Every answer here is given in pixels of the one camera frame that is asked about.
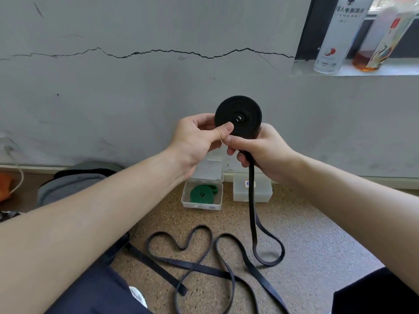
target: person's left hand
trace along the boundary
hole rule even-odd
[[[169,149],[175,152],[185,166],[186,179],[191,177],[196,165],[204,159],[207,152],[220,148],[221,140],[234,129],[231,122],[216,128],[214,116],[213,113],[201,113],[186,117],[176,127]]]

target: black rolled resistance band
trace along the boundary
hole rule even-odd
[[[262,122],[262,113],[261,113],[261,110],[260,110],[259,106],[257,105],[257,103],[254,100],[252,100],[248,97],[244,97],[244,96],[234,96],[234,97],[228,98],[227,100],[223,101],[221,103],[221,105],[217,108],[217,112],[215,113],[215,125],[216,126],[221,126],[224,123],[229,122],[229,121],[234,124],[234,130],[232,132],[232,135],[247,138],[247,139],[252,139],[252,138],[256,138],[257,133],[259,131],[259,128],[260,128],[260,125],[261,125],[261,122]],[[252,233],[252,242],[253,242],[253,254],[261,264],[263,264],[267,267],[273,267],[275,265],[278,265],[284,259],[285,247],[277,237],[275,237],[268,230],[266,230],[265,227],[263,227],[263,225],[261,224],[261,222],[259,220],[259,217],[258,217],[258,215],[255,211],[255,199],[254,199],[254,174],[255,174],[254,163],[255,163],[255,161],[254,161],[254,158],[252,157],[252,155],[250,153],[244,152],[244,151],[241,151],[241,152],[243,152],[243,154],[246,156],[247,160],[250,163],[250,166],[249,166],[249,214],[250,214],[250,229],[251,229],[251,233]],[[257,233],[256,233],[256,226],[264,234],[273,238],[275,241],[277,241],[280,244],[281,254],[280,254],[279,258],[277,258],[275,261],[265,261],[259,256],[259,254],[257,252],[258,237],[257,237]],[[178,260],[178,259],[163,258],[163,257],[156,256],[151,252],[151,249],[150,249],[151,241],[155,237],[158,237],[158,236],[167,236],[176,244],[178,249],[180,249],[182,251],[186,250],[189,246],[189,243],[191,242],[192,235],[198,229],[206,229],[210,233],[211,242],[210,242],[207,249],[201,255],[201,257],[199,258],[199,260],[197,262],[188,262],[188,261],[182,261],[182,260]],[[201,272],[201,273],[217,276],[219,278],[224,278],[224,279],[231,280],[231,282],[232,282],[232,295],[230,297],[230,301],[229,301],[229,304],[228,304],[226,310],[223,311],[223,314],[227,314],[230,311],[231,306],[233,305],[233,298],[234,298],[236,281],[244,283],[249,288],[249,290],[251,291],[255,306],[256,306],[256,311],[257,311],[257,313],[259,313],[259,308],[258,308],[258,305],[257,305],[256,296],[254,294],[254,291],[252,290],[250,285],[245,280],[243,280],[242,278],[234,275],[232,269],[227,264],[227,262],[223,259],[223,257],[221,256],[221,253],[218,250],[218,241],[221,238],[225,238],[225,237],[228,237],[228,238],[232,239],[238,245],[238,247],[240,248],[240,251],[242,253],[244,264],[248,268],[249,272],[256,278],[256,280],[259,281],[259,283],[264,287],[264,289],[276,301],[278,306],[281,308],[282,312],[286,313],[286,314],[289,314],[289,311],[288,311],[288,309],[285,305],[285,302],[282,300],[280,295],[275,291],[275,289],[268,282],[268,280],[265,279],[265,277],[259,272],[259,270],[256,269],[256,267],[249,260],[249,257],[246,254],[246,249],[244,248],[243,244],[234,235],[229,234],[229,233],[223,233],[223,234],[221,234],[220,236],[218,236],[217,238],[214,239],[211,229],[206,225],[199,225],[199,226],[196,226],[194,229],[192,229],[191,232],[189,233],[189,236],[188,236],[187,240],[186,240],[185,246],[179,245],[176,242],[176,240],[174,239],[174,237],[167,232],[155,232],[146,241],[147,252],[149,253],[149,255],[151,256],[152,259],[154,259],[156,261],[164,262],[166,264],[175,265],[175,266],[180,267],[180,268],[188,269],[188,271],[181,277],[181,279],[179,281],[177,281],[175,278],[171,277],[171,275],[168,274],[167,271],[165,271],[163,268],[161,268],[157,264],[154,264],[153,265],[154,267],[152,268],[158,274],[160,274],[166,280],[168,280],[173,286],[176,287],[176,291],[174,293],[174,302],[175,302],[176,313],[181,314],[181,310],[180,310],[180,308],[178,306],[178,302],[177,302],[177,294],[179,293],[181,295],[185,295],[187,289],[182,283],[192,271]],[[215,251],[216,251],[218,257],[223,262],[227,271],[212,268],[212,267],[208,267],[206,265],[201,264],[202,260],[207,256],[208,252],[211,250],[213,245],[215,247]]]

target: gray wall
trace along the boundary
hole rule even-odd
[[[292,56],[309,3],[4,0],[0,134],[22,163],[129,165],[165,148],[180,118],[243,94],[301,153],[359,175],[419,177],[418,76],[290,78],[292,58],[252,51],[114,57],[246,47]],[[85,52],[97,47],[113,56]]]

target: window frame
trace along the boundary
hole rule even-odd
[[[295,55],[296,60],[315,60],[317,58],[337,3],[338,0],[311,0],[306,23]],[[347,59],[352,59],[355,56],[365,36],[367,36],[375,17],[376,14],[367,15],[352,44]],[[411,27],[391,53],[390,58],[419,58],[418,36],[419,15],[416,16]]]

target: red label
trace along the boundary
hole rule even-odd
[[[390,28],[395,28],[399,22],[400,22],[400,18],[395,19],[393,24],[390,26]]]

